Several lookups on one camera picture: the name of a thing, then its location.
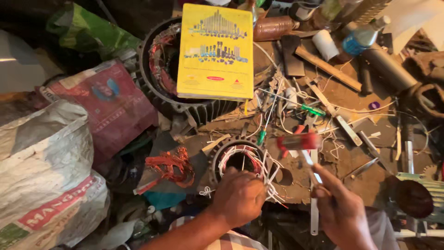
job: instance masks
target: blue bottle label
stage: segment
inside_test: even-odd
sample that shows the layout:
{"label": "blue bottle label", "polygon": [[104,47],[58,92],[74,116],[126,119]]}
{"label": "blue bottle label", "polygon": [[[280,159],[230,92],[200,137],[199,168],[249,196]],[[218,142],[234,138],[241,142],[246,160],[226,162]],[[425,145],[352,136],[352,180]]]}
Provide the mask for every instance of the blue bottle label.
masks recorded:
{"label": "blue bottle label", "polygon": [[342,48],[348,54],[352,56],[357,56],[369,47],[362,46],[358,41],[356,41],[352,32],[342,41]]}

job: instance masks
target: purple cap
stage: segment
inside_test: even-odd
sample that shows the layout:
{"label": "purple cap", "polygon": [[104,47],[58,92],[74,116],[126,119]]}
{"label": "purple cap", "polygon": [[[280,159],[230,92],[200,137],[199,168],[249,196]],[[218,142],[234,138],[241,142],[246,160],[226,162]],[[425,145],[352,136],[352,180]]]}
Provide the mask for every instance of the purple cap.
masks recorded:
{"label": "purple cap", "polygon": [[369,104],[370,110],[378,109],[379,107],[381,107],[381,104],[379,104],[379,102],[377,102],[377,101],[374,101]]}

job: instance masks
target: hand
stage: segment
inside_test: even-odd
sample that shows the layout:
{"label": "hand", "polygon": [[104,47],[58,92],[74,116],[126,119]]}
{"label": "hand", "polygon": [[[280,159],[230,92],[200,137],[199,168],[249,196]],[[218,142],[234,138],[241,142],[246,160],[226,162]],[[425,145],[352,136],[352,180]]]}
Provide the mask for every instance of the hand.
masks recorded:
{"label": "hand", "polygon": [[327,236],[342,250],[377,250],[369,231],[361,197],[349,191],[342,182],[319,164],[313,171],[322,184],[312,192],[318,198],[321,226]]}
{"label": "hand", "polygon": [[207,211],[222,219],[228,230],[257,218],[265,202],[263,182],[248,171],[230,167],[220,182]]}

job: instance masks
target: red logo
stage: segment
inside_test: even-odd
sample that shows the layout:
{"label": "red logo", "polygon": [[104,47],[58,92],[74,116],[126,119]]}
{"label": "red logo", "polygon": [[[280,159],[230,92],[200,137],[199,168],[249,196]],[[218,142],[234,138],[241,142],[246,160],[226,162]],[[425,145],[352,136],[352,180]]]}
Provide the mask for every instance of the red logo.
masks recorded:
{"label": "red logo", "polygon": [[223,81],[224,80],[222,77],[207,77],[207,79],[214,80],[214,81]]}
{"label": "red logo", "polygon": [[66,191],[58,198],[41,205],[39,208],[29,211],[18,222],[31,228],[39,230],[48,223],[54,216],[61,213],[67,207],[74,204],[77,200],[86,194],[86,191],[95,185],[99,179],[93,178],[91,175],[86,177],[77,187]]}

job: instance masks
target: green plastic bag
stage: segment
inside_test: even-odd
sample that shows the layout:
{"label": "green plastic bag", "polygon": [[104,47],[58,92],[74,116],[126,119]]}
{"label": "green plastic bag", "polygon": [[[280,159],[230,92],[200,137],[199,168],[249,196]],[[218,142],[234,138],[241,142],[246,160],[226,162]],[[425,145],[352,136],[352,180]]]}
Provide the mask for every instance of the green plastic bag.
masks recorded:
{"label": "green plastic bag", "polygon": [[74,3],[49,18],[46,30],[59,35],[60,46],[79,52],[97,51],[102,60],[112,59],[119,52],[130,48],[136,50],[142,42]]}

